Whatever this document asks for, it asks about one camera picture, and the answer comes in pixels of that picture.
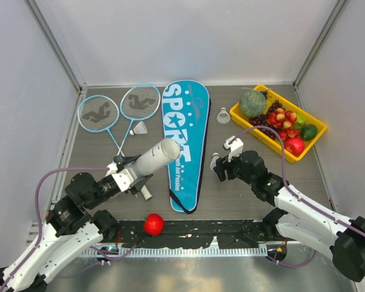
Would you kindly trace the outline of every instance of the white wall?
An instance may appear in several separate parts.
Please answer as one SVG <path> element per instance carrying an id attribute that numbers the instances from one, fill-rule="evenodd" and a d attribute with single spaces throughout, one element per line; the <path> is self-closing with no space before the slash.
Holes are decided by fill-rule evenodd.
<path id="1" fill-rule="evenodd" d="M 335 0 L 48 0 L 88 85 L 282 83 Z"/>
<path id="2" fill-rule="evenodd" d="M 74 100 L 24 1 L 0 0 L 0 267 L 25 248 L 35 187 L 58 165 Z M 52 182 L 43 188 L 44 206 Z"/>
<path id="3" fill-rule="evenodd" d="M 349 1 L 300 85 L 328 124 L 316 144 L 338 210 L 365 218 L 365 0 Z"/>

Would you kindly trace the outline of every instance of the green fruit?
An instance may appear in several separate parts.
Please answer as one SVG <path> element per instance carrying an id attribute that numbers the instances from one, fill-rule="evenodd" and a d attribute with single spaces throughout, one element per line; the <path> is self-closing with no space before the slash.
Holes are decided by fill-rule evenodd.
<path id="1" fill-rule="evenodd" d="M 266 98 L 258 91 L 246 91 L 239 101 L 241 112 L 246 117 L 258 117 L 266 109 Z"/>
<path id="2" fill-rule="evenodd" d="M 307 125 L 303 127 L 303 129 L 300 132 L 300 138 L 304 141 L 312 140 L 316 137 L 316 134 L 318 133 L 318 128 L 315 125 Z"/>
<path id="3" fill-rule="evenodd" d="M 295 130 L 300 130 L 305 125 L 305 117 L 301 114 L 297 114 L 297 120 L 293 124 L 293 128 Z"/>

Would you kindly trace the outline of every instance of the melon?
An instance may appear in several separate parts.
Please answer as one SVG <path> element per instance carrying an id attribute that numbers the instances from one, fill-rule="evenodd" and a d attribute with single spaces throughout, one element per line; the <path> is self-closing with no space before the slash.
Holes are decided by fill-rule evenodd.
<path id="1" fill-rule="evenodd" d="M 246 117 L 258 117 L 266 109 L 266 98 L 259 91 L 248 90 L 242 95 L 239 107 Z"/>

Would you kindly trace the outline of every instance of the yellow basket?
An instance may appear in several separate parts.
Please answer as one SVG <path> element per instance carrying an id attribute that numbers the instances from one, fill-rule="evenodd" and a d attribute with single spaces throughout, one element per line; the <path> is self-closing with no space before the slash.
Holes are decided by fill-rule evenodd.
<path id="1" fill-rule="evenodd" d="M 263 84 L 259 84 L 254 88 L 254 90 L 265 90 L 265 89 L 268 89 L 268 88 Z M 290 153 L 289 151 L 285 150 L 285 159 L 287 161 L 293 163 L 295 161 L 301 160 L 304 157 L 304 155 L 309 151 L 309 149 L 311 149 L 311 147 L 315 144 L 315 142 L 322 136 L 324 131 L 327 129 L 327 125 L 325 123 L 321 122 L 320 120 L 318 120 L 317 118 L 313 117 L 312 115 L 310 115 L 306 111 L 302 110 L 298 106 L 296 106 L 293 103 L 287 101 L 285 98 L 278 95 L 273 90 L 268 90 L 267 98 L 268 98 L 268 104 L 266 106 L 265 113 L 268 111 L 270 105 L 276 99 L 278 99 L 280 101 L 280 103 L 282 103 L 282 105 L 285 107 L 286 110 L 291 110 L 294 113 L 303 115 L 305 117 L 306 124 L 313 124 L 313 125 L 316 126 L 316 128 L 318 128 L 318 133 L 317 133 L 317 135 L 314 139 L 312 139 L 311 141 L 304 141 L 305 149 L 299 156 L 295 156 L 292 153 Z M 247 128 L 253 127 L 249 123 L 249 118 L 247 118 L 241 112 L 241 109 L 239 107 L 239 102 L 230 109 L 230 115 L 231 115 L 231 119 L 235 123 L 240 125 L 242 128 L 247 129 Z M 250 131 L 250 133 L 253 136 L 255 136 L 256 138 L 258 138 L 259 140 L 261 140 L 263 143 L 265 143 L 267 146 L 272 148 L 278 154 L 281 155 L 281 144 L 277 139 L 275 141 L 272 140 L 271 138 L 269 138 L 267 135 L 265 135 L 264 133 L 262 133 L 258 129 L 254 129 L 254 130 Z"/>

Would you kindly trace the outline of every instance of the gray wooden tabletop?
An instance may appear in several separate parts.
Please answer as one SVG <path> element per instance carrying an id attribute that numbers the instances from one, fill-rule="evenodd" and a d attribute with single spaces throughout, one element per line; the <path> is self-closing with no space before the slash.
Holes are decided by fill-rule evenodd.
<path id="1" fill-rule="evenodd" d="M 153 194 L 150 201 L 144 201 L 142 195 L 135 197 L 121 194 L 104 202 L 93 209 L 91 213 L 106 209 L 117 220 L 142 220 L 149 213 L 158 213 L 166 220 L 262 219 L 272 209 L 271 205 L 258 200 L 250 191 L 249 186 L 238 179 L 219 182 L 217 176 L 209 169 L 212 153 L 219 152 L 221 155 L 226 155 L 222 147 L 225 140 L 242 130 L 233 121 L 222 125 L 216 120 L 220 108 L 225 107 L 229 110 L 238 102 L 244 92 L 242 87 L 244 86 L 207 87 L 212 105 L 207 133 L 203 182 L 195 213 L 191 215 L 180 214 L 171 208 L 166 169 L 159 170 L 147 183 L 149 191 Z M 297 104 L 292 86 L 270 87 Z M 112 98 L 119 105 L 127 90 L 127 88 L 90 89 L 88 96 L 103 94 Z M 160 109 L 153 117 L 145 120 L 145 124 L 148 128 L 148 134 L 128 137 L 123 147 L 126 156 L 143 153 L 163 138 Z M 119 143 L 122 142 L 128 125 L 129 120 L 120 115 L 117 123 L 111 128 L 111 132 Z M 259 153 L 270 172 L 281 175 L 281 157 L 277 153 L 250 134 L 244 135 L 242 141 L 245 150 L 255 150 Z M 89 133 L 79 127 L 69 166 L 106 167 L 116 154 L 117 148 L 107 132 Z M 287 180 L 302 193 L 329 207 L 329 199 L 312 150 L 299 162 L 294 164 L 287 162 L 286 173 Z M 96 180 L 104 176 L 104 173 L 100 172 L 92 174 Z M 69 173 L 66 176 L 65 185 L 68 184 L 73 175 L 73 173 Z"/>

